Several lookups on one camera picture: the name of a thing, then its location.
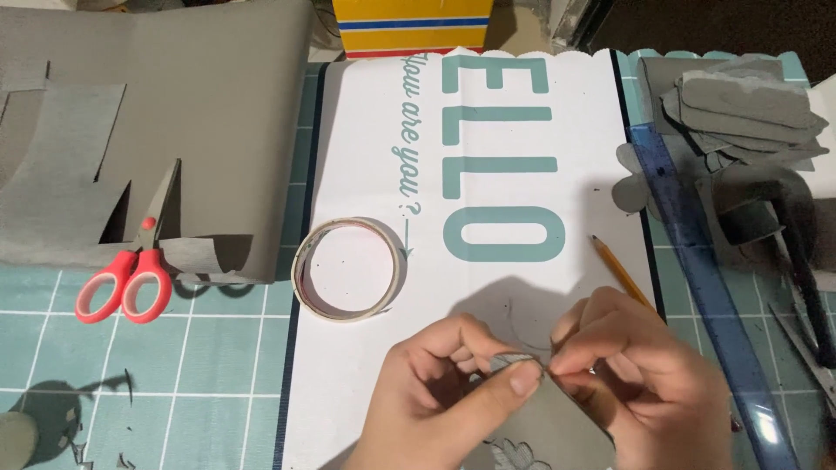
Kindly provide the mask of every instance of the masking tape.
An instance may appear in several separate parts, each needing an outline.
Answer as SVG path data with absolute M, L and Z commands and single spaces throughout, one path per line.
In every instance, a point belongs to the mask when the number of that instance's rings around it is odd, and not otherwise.
M 306 269 L 307 263 L 316 250 L 317 245 L 325 235 L 340 227 L 361 227 L 371 231 L 386 243 L 386 247 L 389 249 L 392 257 L 392 278 L 389 281 L 389 287 L 386 289 L 383 297 L 369 309 L 347 311 L 329 305 L 315 293 L 313 286 L 309 283 L 310 279 L 307 278 L 310 273 L 310 270 Z M 291 267 L 291 273 L 293 274 L 291 277 L 293 293 L 296 295 L 296 299 L 298 299 L 300 304 L 308 307 L 311 312 L 324 319 L 337 322 L 352 322 L 366 319 L 374 314 L 380 313 L 398 294 L 400 290 L 399 279 L 403 268 L 401 263 L 402 260 L 398 254 L 398 246 L 395 244 L 395 240 L 376 223 L 360 217 L 329 220 L 316 227 L 305 237 L 296 251 L 296 256 L 293 257 L 293 266 Z

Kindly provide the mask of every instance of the red scissors handle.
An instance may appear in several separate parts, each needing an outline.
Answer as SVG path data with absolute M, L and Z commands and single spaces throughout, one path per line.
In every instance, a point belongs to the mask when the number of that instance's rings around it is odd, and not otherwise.
M 125 290 L 125 285 L 130 278 L 130 269 L 136 261 L 136 252 L 120 251 L 113 259 L 113 263 L 102 268 L 101 271 L 94 274 L 87 283 L 79 291 L 79 296 L 75 299 L 75 316 L 83 323 L 96 323 L 106 319 L 119 308 L 122 302 L 122 292 Z M 99 288 L 109 281 L 114 283 L 113 292 L 107 302 L 104 303 L 98 310 L 90 311 L 90 301 L 99 291 Z
M 156 281 L 157 294 L 154 303 L 144 312 L 136 308 L 136 295 L 142 284 Z M 156 319 L 168 305 L 171 299 L 171 276 L 160 266 L 160 250 L 148 249 L 140 252 L 140 261 L 136 271 L 130 276 L 122 291 L 122 313 L 134 323 L 148 323 Z

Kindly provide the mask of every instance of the ruler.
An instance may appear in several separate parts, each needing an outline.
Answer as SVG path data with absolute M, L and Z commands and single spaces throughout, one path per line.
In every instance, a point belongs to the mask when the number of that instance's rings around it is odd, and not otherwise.
M 761 469 L 798 468 L 761 363 L 723 281 L 711 240 L 703 232 L 701 204 L 680 184 L 654 125 L 633 125 L 628 131 Z

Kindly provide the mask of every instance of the yellow pencil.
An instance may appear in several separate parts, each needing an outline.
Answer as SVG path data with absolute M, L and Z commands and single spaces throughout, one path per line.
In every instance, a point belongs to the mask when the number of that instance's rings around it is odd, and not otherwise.
M 613 252 L 610 251 L 609 247 L 605 245 L 600 238 L 595 237 L 594 235 L 592 236 L 592 244 L 595 246 L 595 251 L 597 251 L 601 259 L 604 260 L 604 263 L 607 265 L 609 270 L 612 271 L 621 285 L 624 286 L 624 290 L 627 291 L 627 294 L 633 299 L 641 302 L 648 309 L 655 311 L 653 305 L 641 292 L 641 289 L 639 289 L 639 286 L 636 285 L 630 275 L 627 274 L 627 270 L 624 269 L 624 266 L 621 265 Z

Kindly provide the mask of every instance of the yellow box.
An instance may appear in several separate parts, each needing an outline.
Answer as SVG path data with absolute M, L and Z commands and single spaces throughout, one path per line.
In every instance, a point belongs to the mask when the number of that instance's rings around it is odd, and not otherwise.
M 493 0 L 334 0 L 347 59 L 482 51 Z

